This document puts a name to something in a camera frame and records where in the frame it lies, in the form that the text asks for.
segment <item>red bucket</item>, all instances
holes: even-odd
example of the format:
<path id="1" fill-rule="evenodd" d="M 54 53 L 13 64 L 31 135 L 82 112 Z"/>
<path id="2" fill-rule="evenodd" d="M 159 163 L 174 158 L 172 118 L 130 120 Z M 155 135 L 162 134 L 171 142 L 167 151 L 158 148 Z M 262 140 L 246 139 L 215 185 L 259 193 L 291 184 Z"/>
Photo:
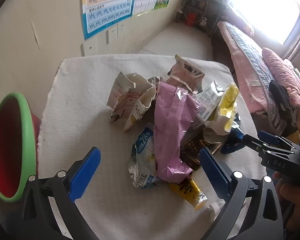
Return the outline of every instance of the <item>red bucket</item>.
<path id="1" fill-rule="evenodd" d="M 18 202 L 27 179 L 36 175 L 36 146 L 40 120 L 20 93 L 0 103 L 0 198 Z"/>
<path id="2" fill-rule="evenodd" d="M 193 27 L 193 24 L 195 22 L 195 19 L 198 14 L 196 13 L 188 13 L 187 18 L 186 18 L 186 25 Z"/>

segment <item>black cloth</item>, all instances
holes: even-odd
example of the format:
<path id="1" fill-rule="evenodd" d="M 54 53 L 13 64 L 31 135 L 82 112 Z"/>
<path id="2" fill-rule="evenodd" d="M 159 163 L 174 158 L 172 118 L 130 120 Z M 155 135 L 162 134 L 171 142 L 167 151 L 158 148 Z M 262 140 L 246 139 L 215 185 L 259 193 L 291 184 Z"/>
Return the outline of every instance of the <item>black cloth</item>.
<path id="1" fill-rule="evenodd" d="M 280 117 L 287 122 L 287 126 L 291 125 L 294 109 L 290 104 L 287 89 L 282 85 L 279 85 L 276 81 L 271 80 L 269 90 L 279 108 Z"/>

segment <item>pink plastic wrapper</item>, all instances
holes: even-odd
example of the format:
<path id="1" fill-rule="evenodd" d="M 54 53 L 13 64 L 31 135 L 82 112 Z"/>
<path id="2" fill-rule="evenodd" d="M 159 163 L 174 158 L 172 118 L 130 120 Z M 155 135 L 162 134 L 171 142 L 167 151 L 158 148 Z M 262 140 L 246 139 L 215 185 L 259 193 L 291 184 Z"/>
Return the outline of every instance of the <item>pink plastic wrapper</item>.
<path id="1" fill-rule="evenodd" d="M 154 110 L 154 156 L 162 180 L 180 183 L 192 172 L 179 158 L 180 142 L 197 107 L 187 90 L 160 82 Z"/>

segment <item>wall switch plate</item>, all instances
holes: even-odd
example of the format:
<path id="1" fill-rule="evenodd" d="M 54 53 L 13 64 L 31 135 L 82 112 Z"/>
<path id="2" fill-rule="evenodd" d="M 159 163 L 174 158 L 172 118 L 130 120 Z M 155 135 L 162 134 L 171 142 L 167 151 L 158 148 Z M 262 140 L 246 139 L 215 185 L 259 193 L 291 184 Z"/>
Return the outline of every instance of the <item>wall switch plate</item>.
<path id="1" fill-rule="evenodd" d="M 118 24 L 118 37 L 120 37 L 123 33 L 124 23 L 121 22 Z"/>
<path id="2" fill-rule="evenodd" d="M 118 25 L 112 26 L 107 30 L 107 44 L 118 38 Z"/>
<path id="3" fill-rule="evenodd" d="M 82 45 L 83 45 L 83 52 L 84 52 L 85 56 L 96 55 L 96 53 L 97 53 L 97 38 L 95 36 L 86 40 Z"/>

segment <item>window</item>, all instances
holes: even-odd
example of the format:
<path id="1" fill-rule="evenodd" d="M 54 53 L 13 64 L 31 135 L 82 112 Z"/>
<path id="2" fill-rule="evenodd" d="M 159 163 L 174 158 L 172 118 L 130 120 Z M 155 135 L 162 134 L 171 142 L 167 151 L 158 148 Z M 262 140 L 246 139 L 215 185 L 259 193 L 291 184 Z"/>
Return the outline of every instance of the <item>window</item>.
<path id="1" fill-rule="evenodd" d="M 295 0 L 231 0 L 231 4 L 254 27 L 282 45 L 300 14 Z"/>

